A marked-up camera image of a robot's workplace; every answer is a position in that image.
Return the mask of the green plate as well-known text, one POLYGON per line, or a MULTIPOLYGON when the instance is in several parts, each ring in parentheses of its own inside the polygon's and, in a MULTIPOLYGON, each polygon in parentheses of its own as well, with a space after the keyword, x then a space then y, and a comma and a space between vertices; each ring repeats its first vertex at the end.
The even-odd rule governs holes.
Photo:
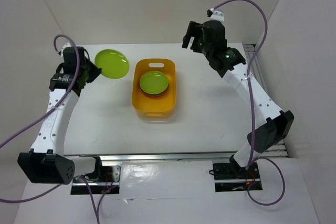
POLYGON ((114 49, 104 49, 95 56, 95 65, 102 69, 102 75, 109 79, 125 77, 130 69, 126 56, 114 49))
POLYGON ((149 71, 139 81, 142 91, 149 94, 164 92, 169 86, 168 77, 160 71, 149 71))

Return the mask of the black plate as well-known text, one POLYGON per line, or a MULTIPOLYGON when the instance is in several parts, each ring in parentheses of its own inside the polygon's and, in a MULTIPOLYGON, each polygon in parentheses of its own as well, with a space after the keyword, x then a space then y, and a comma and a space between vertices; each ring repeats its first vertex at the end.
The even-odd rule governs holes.
POLYGON ((161 92, 161 93, 157 93, 157 94, 149 94, 149 93, 146 93, 146 92, 142 91, 142 94, 144 96, 148 97, 148 98, 158 98, 158 97, 161 97, 161 96, 165 95, 166 91, 161 92))

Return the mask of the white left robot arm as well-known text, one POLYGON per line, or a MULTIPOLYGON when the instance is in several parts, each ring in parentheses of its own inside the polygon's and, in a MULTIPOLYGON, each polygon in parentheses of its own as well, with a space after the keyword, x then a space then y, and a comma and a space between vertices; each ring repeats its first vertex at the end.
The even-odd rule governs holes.
POLYGON ((75 163, 64 154, 65 136, 81 90, 101 74, 88 58, 80 61, 75 77, 75 60, 65 60, 50 80, 47 112, 38 135, 27 153, 17 162, 25 175, 36 184, 69 184, 75 176, 75 163))

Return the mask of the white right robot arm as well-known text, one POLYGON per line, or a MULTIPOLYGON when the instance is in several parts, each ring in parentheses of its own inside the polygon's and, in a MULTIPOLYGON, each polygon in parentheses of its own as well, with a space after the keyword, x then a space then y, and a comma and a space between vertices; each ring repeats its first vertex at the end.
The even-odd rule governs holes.
POLYGON ((247 105, 253 105, 254 132, 247 143, 229 159, 229 172, 235 178, 247 172, 249 160, 278 144, 288 135, 294 121, 291 111, 284 111, 269 97, 251 73, 243 55, 228 47, 225 27, 217 20, 202 24, 191 21, 182 40, 182 48, 202 53, 210 67, 231 85, 247 105))

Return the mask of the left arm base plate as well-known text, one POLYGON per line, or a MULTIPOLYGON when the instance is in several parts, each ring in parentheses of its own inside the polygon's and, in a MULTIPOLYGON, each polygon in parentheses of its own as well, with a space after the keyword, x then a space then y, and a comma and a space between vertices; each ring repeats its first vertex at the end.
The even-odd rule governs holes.
MULTIPOLYGON (((85 179, 93 195, 103 193, 116 195, 120 192, 121 165, 100 166, 91 174, 85 174, 85 179)), ((88 195, 89 189, 82 179, 74 179, 71 185, 71 195, 88 195)))

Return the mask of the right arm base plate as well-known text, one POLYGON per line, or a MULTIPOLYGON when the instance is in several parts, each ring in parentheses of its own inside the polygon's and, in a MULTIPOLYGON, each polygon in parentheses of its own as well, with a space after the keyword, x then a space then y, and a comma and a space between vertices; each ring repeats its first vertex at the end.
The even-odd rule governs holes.
POLYGON ((213 169, 208 172, 214 177, 216 192, 262 190, 259 168, 253 163, 249 170, 234 173, 229 163, 214 163, 213 169))

